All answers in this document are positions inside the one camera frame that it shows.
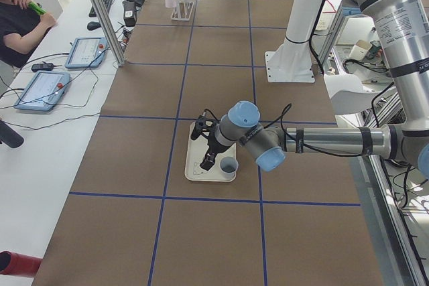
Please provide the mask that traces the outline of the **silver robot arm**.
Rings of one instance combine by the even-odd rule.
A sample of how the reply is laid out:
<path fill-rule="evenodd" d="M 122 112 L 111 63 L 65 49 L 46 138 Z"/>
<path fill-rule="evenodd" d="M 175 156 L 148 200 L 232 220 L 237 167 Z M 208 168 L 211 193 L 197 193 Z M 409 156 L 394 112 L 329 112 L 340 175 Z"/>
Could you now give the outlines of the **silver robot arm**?
<path fill-rule="evenodd" d="M 304 45 L 310 41 L 320 8 L 316 0 L 297 1 L 288 26 L 292 31 L 286 32 L 284 43 L 276 51 L 265 53 L 267 76 L 274 77 L 275 82 L 307 82 L 312 77 L 310 71 L 304 71 L 304 67 L 310 67 Z M 236 103 L 220 120 L 207 118 L 206 109 L 190 133 L 192 141 L 201 137 L 207 140 L 201 169 L 210 171 L 216 156 L 238 143 L 263 171 L 278 167 L 288 151 L 319 152 L 337 157 L 378 155 L 407 161 L 428 178 L 428 18 L 421 0 L 343 0 L 341 5 L 347 15 L 363 14 L 373 20 L 406 120 L 356 129 L 287 129 L 274 124 L 291 104 L 278 119 L 264 126 L 259 122 L 257 106 L 249 101 Z M 298 18 L 305 18 L 305 31 L 294 31 Z M 351 74 L 325 76 L 324 81 L 336 115 L 360 113 L 371 107 L 377 95 L 381 97 L 381 92 L 364 90 L 361 80 Z"/>

